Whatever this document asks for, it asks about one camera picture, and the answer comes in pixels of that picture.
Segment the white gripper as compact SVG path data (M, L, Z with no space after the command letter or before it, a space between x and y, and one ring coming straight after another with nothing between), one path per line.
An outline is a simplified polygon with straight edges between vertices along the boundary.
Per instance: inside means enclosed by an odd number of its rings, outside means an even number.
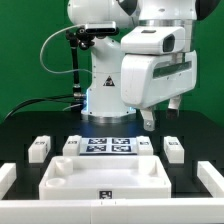
M195 87L197 77L196 52L185 54L185 61L190 64L188 68L161 77L153 77L155 69L164 70L171 61L171 54L162 56L127 54L122 61L121 99L129 107L143 109L141 115L146 131L155 130L154 109L150 106L171 98L166 117L176 119L179 116L182 100L180 94Z

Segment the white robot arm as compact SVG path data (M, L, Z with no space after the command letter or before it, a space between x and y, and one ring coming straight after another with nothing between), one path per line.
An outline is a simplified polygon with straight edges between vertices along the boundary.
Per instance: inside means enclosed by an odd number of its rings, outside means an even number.
M155 127L154 107L168 101L179 113L181 95L197 79L194 23L221 0L69 0L70 21L81 49L90 49L92 84L82 116L115 122L140 110L144 128Z

